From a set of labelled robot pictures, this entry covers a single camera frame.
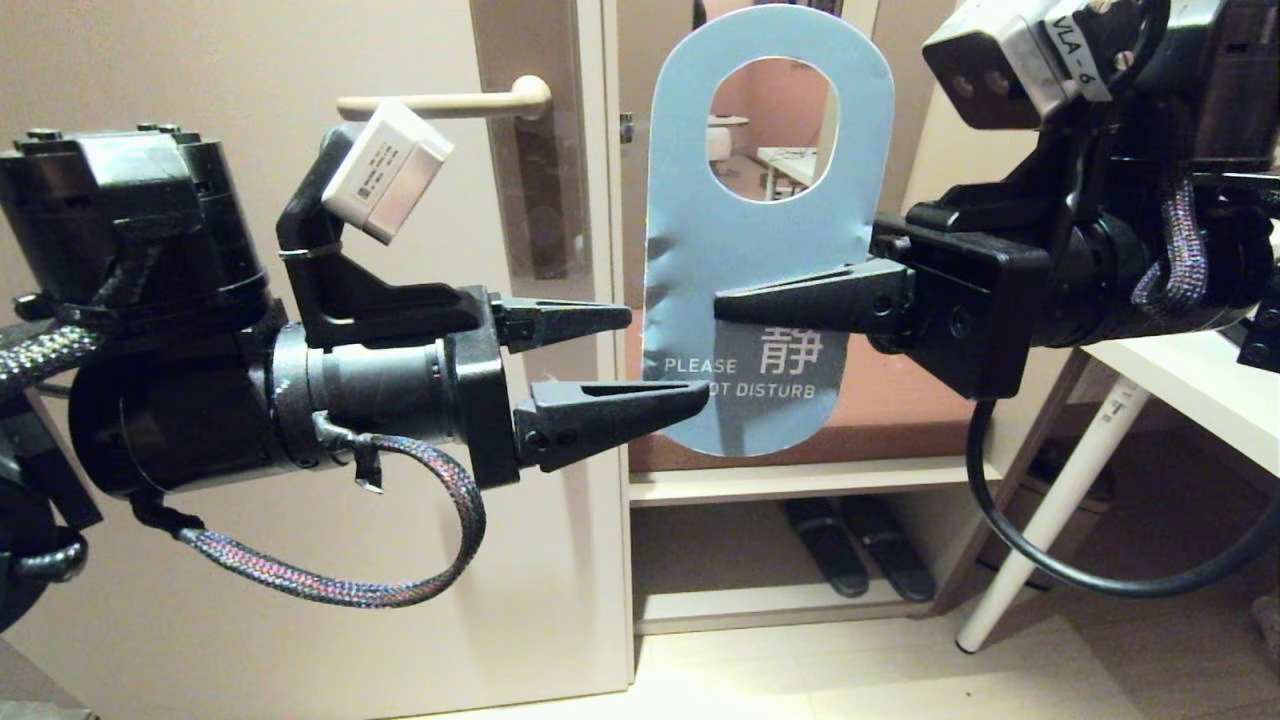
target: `wooden floor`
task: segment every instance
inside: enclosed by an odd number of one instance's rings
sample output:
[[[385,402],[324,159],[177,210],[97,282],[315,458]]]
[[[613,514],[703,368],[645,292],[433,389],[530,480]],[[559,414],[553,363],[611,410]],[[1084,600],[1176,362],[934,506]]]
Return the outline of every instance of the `wooden floor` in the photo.
[[[1176,436],[1130,438],[1115,468],[1120,497],[1083,551],[1097,571],[1149,577],[1204,560],[1261,507],[1261,493]],[[1276,720],[1280,675],[1248,614],[1276,571],[1272,552],[1165,601],[1027,591],[973,656],[954,644],[968,607],[641,638],[626,693],[457,717]]]

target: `door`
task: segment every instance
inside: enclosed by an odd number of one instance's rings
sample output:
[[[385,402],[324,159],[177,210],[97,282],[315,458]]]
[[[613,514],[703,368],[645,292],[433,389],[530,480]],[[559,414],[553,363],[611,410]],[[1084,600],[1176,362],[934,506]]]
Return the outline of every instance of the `door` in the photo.
[[[609,300],[602,9],[584,0],[529,12],[544,10],[538,22],[588,58],[588,72],[564,76],[580,87],[553,83],[556,111],[576,108],[582,128],[571,272],[529,275],[508,263],[524,252],[503,243],[509,210],[494,168],[509,147],[485,120],[460,119],[436,123],[457,149],[396,243],[348,231],[347,252],[385,281]],[[466,0],[14,4],[0,27],[0,135],[175,122],[220,138],[273,288],[292,305],[274,223],[323,133],[339,123],[334,99],[480,91],[479,13]],[[511,50],[511,68],[521,50]],[[14,296],[33,284],[8,227],[3,234],[0,290]],[[508,359],[513,401],[549,375],[608,379],[613,342],[573,341],[529,357]],[[444,568],[458,533],[435,480],[394,460],[383,497],[360,492],[349,471],[294,473],[173,505],[301,566],[402,582]],[[99,496],[106,523],[90,530],[84,574],[46,593],[5,639],[104,717],[387,717],[622,689],[630,641],[620,468],[618,452],[607,452],[485,493],[489,533],[461,582],[425,605],[379,612],[269,592]]]

